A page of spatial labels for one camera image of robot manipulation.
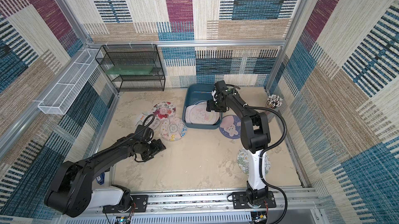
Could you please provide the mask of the white colourful doodle coaster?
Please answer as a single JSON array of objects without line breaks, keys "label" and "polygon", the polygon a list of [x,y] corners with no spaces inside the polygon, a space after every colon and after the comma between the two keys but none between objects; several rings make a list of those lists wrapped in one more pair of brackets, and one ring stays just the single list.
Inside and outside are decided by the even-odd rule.
[{"label": "white colourful doodle coaster", "polygon": [[173,117],[161,124],[160,135],[167,141],[181,140],[187,134],[188,128],[181,118]]}]

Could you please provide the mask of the pink bear bow coaster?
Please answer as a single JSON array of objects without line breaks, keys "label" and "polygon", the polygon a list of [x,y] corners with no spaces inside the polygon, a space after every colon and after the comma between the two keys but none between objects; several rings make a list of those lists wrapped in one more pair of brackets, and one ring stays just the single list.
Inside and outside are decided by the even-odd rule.
[{"label": "pink bear bow coaster", "polygon": [[208,112],[207,101],[200,101],[186,108],[185,121],[188,124],[214,125],[220,120],[220,113]]}]

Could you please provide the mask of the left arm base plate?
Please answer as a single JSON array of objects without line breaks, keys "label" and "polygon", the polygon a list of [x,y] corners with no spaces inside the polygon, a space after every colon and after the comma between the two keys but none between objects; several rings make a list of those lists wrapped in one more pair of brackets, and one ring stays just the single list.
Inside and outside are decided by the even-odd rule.
[{"label": "left arm base plate", "polygon": [[104,214],[144,213],[147,210],[148,195],[133,195],[122,199],[117,205],[103,207]]}]

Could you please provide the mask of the white green floral coaster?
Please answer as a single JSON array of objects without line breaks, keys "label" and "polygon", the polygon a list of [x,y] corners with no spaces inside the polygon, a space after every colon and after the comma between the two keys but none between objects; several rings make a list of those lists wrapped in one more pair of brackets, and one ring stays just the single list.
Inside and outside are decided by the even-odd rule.
[{"label": "white green floral coaster", "polygon": [[[264,162],[264,169],[265,169],[264,175],[266,175],[270,171],[270,168],[271,168],[271,162],[270,162],[267,154],[265,154],[263,162]],[[249,175],[249,158],[248,158],[247,151],[244,148],[241,148],[238,151],[237,163],[238,163],[238,166],[241,169],[241,171],[244,174]]]}]

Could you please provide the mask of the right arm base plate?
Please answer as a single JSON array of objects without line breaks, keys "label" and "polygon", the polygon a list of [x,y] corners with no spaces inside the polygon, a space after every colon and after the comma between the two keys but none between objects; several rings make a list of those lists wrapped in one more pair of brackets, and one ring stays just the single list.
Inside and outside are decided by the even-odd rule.
[{"label": "right arm base plate", "polygon": [[228,195],[228,201],[233,203],[234,209],[276,208],[276,201],[272,191],[261,196],[250,195],[246,191],[233,192]]}]

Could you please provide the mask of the red rose floral coaster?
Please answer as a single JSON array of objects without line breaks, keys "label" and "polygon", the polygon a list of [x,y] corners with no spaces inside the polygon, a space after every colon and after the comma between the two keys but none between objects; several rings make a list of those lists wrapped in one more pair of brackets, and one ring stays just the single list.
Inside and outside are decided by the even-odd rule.
[{"label": "red rose floral coaster", "polygon": [[162,101],[154,105],[150,112],[156,121],[163,122],[175,116],[176,106],[169,101]]}]

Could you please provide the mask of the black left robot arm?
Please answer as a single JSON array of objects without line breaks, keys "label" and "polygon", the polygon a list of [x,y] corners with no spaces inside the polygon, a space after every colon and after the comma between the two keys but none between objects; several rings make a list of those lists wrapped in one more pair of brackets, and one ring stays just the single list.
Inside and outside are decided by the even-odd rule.
[{"label": "black left robot arm", "polygon": [[166,149],[160,139],[153,138],[150,125],[154,120],[155,115],[150,114],[135,132],[118,139],[112,146],[77,162],[63,162],[48,188],[45,206],[69,217],[78,217],[96,207],[102,207],[105,214],[133,212],[135,204],[128,188],[113,184],[93,189],[92,183],[124,159],[140,156],[139,162],[145,163]]}]

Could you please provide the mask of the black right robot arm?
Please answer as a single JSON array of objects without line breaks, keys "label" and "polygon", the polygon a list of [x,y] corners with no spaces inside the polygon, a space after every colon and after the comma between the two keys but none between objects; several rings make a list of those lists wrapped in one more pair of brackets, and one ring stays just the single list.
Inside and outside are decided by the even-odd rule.
[{"label": "black right robot arm", "polygon": [[[288,211],[288,197],[283,189],[265,180],[264,158],[267,151],[278,147],[287,136],[287,124],[276,110],[261,106],[250,106],[245,102],[234,85],[221,80],[215,83],[212,91],[213,99],[207,101],[208,112],[226,112],[229,109],[241,119],[241,143],[249,158],[249,174],[246,198],[250,207],[260,206],[269,196],[270,188],[279,191],[284,197],[284,208],[281,216],[273,223],[279,224]],[[274,114],[283,126],[281,138],[274,144],[271,142],[267,112]]]}]

